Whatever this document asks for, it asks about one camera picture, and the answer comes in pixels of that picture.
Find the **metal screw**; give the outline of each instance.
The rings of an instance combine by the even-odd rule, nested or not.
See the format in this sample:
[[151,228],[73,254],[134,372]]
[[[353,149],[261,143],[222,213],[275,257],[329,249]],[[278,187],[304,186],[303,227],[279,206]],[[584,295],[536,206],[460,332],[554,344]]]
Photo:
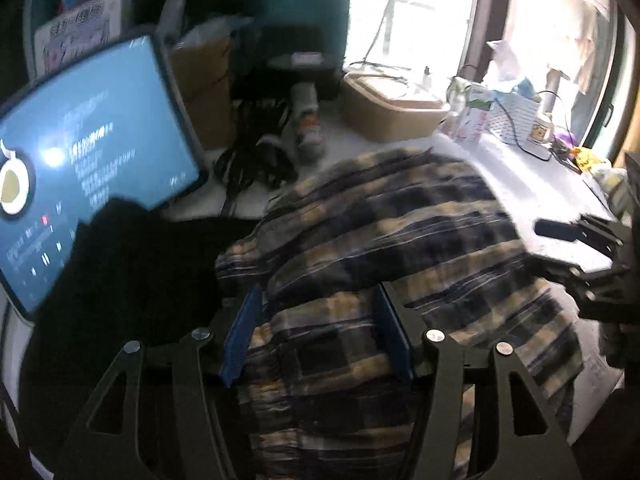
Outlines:
[[427,330],[426,336],[429,341],[433,341],[434,343],[444,341],[444,333],[440,330]]
[[122,347],[122,349],[127,354],[135,354],[138,350],[140,350],[140,341],[129,341]]
[[498,351],[498,354],[502,354],[502,355],[513,354],[513,346],[511,346],[509,343],[505,343],[504,341],[498,343],[495,346],[495,349]]
[[196,341],[202,341],[211,335],[211,332],[206,327],[195,328],[191,332],[191,337],[193,337]]

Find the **computer screen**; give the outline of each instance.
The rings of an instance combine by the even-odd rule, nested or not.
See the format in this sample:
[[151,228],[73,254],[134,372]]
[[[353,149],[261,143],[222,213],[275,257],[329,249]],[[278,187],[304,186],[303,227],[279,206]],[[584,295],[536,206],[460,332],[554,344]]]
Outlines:
[[0,272],[27,313],[111,197],[152,209],[200,177],[149,36],[52,77],[0,119]]

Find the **plaid fabric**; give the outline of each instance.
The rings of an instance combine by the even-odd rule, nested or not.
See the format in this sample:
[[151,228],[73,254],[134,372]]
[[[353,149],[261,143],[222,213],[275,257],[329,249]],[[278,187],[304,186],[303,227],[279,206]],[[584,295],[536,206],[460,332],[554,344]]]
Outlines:
[[[552,407],[570,420],[582,355],[572,318],[527,274],[525,248],[470,165],[395,150],[342,162],[288,192],[220,256],[227,301],[255,283],[255,329],[239,396],[268,478],[394,478],[417,411],[371,319],[372,288],[459,343],[506,340]],[[457,475],[470,450],[473,390],[463,396]]]

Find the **black fabric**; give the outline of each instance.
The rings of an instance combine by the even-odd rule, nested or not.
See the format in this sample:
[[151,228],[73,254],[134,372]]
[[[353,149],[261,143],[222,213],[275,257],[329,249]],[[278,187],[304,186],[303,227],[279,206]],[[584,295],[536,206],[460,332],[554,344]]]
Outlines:
[[123,200],[79,226],[72,254],[35,315],[20,370],[26,439],[50,470],[80,409],[120,348],[175,342],[220,306],[218,254],[257,222],[168,222]]

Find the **desk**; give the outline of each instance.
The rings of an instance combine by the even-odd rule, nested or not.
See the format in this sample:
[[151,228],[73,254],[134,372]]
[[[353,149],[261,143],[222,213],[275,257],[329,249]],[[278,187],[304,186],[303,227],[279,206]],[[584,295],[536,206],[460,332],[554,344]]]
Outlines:
[[[529,251],[575,262],[585,270],[610,266],[608,258],[587,246],[548,240],[534,234],[533,223],[538,218],[571,221],[581,213],[610,216],[585,185],[582,177],[572,173],[555,159],[542,162],[522,152],[518,147],[504,145],[489,135],[485,135],[479,144],[467,145],[464,148],[438,132],[426,138],[378,144],[364,139],[344,126],[336,104],[322,106],[320,119],[326,136],[326,155],[315,166],[302,168],[301,178],[361,153],[396,147],[424,150],[433,148],[437,153],[468,160],[478,168],[511,214]],[[208,161],[213,162],[218,154],[219,152],[207,153]],[[260,218],[269,201],[278,194],[261,184],[254,184],[239,197],[236,216]],[[166,216],[175,221],[216,216],[224,201],[225,188],[211,178],[200,190],[172,205],[166,211]],[[563,309],[575,318],[575,328],[584,355],[585,369],[575,382],[574,420],[569,436],[572,443],[593,420],[622,373],[609,368],[598,354],[598,324],[578,319],[574,300],[560,286],[552,285],[552,293]],[[2,296],[4,291],[0,290],[0,304],[4,304]],[[20,364],[30,335],[30,325],[12,313],[4,355],[4,380],[14,402],[18,397]],[[46,471],[43,470],[42,473],[47,477]]]

